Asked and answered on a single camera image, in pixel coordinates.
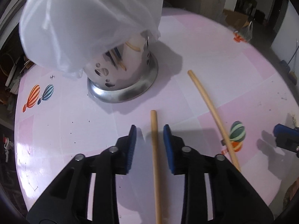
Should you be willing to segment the wooden chopstick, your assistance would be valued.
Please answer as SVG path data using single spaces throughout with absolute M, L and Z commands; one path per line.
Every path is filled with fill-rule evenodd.
M 160 194 L 160 176 L 158 161 L 158 118 L 156 110 L 150 111 L 151 137 L 152 137 L 152 165 L 154 175 L 154 193 L 155 193 L 155 217 L 156 223 L 162 224 L 161 194 Z
M 226 129 L 224 127 L 224 124 L 216 110 L 216 107 L 214 106 L 212 100 L 210 99 L 208 93 L 206 92 L 205 88 L 203 87 L 203 85 L 201 84 L 201 82 L 199 81 L 199 79 L 197 78 L 197 76 L 194 74 L 194 72 L 192 70 L 188 70 L 187 74 L 189 75 L 189 77 L 191 78 L 192 82 L 194 83 L 194 85 L 196 86 L 196 88 L 198 89 L 199 93 L 201 94 L 204 102 L 206 103 L 207 107 L 209 108 L 209 111 L 223 137 L 224 143 L 226 144 L 226 147 L 228 149 L 229 152 L 229 156 L 231 158 L 231 161 L 233 163 L 233 165 L 235 166 L 236 169 L 238 169 L 238 171 L 241 172 L 241 167 L 239 164 L 239 160 L 236 156 L 236 153 L 233 149 L 233 146 L 231 144 L 231 141 L 229 139 L 228 133 L 226 132 Z

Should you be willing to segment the white plastic bag on holder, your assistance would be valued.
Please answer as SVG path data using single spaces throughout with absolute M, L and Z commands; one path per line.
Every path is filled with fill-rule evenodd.
M 27 0 L 19 21 L 24 53 L 36 65 L 81 77 L 96 57 L 158 30 L 163 0 Z

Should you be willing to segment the pink patterned tablecloth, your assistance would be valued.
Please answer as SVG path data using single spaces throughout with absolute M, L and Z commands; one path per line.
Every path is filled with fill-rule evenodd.
M 154 223 L 150 112 L 160 130 L 201 154 L 224 151 L 221 135 L 187 72 L 192 70 L 209 94 L 226 129 L 244 124 L 246 138 L 237 152 L 242 174 L 266 204 L 287 175 L 294 155 L 275 145 L 276 124 L 292 126 L 298 105 L 272 64 L 252 45 L 205 17 L 165 9 L 161 33 L 151 45 L 159 73 L 151 88 L 119 104 L 91 97 L 87 78 L 32 67 L 21 79 L 15 117 L 15 156 L 27 208 L 79 153 L 97 155 L 137 127 L 128 175 L 117 177 L 120 223 Z

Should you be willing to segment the cardboard box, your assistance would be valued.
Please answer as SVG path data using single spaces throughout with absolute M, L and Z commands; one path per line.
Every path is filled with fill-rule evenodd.
M 240 30 L 250 24 L 249 17 L 246 14 L 224 9 L 223 15 L 226 25 L 233 27 L 235 30 Z

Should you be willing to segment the steel utensil holder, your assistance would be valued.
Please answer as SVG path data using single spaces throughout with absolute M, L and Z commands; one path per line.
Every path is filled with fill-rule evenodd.
M 148 31 L 100 55 L 84 67 L 89 93 L 105 103 L 137 98 L 155 82 L 159 71 L 150 51 Z

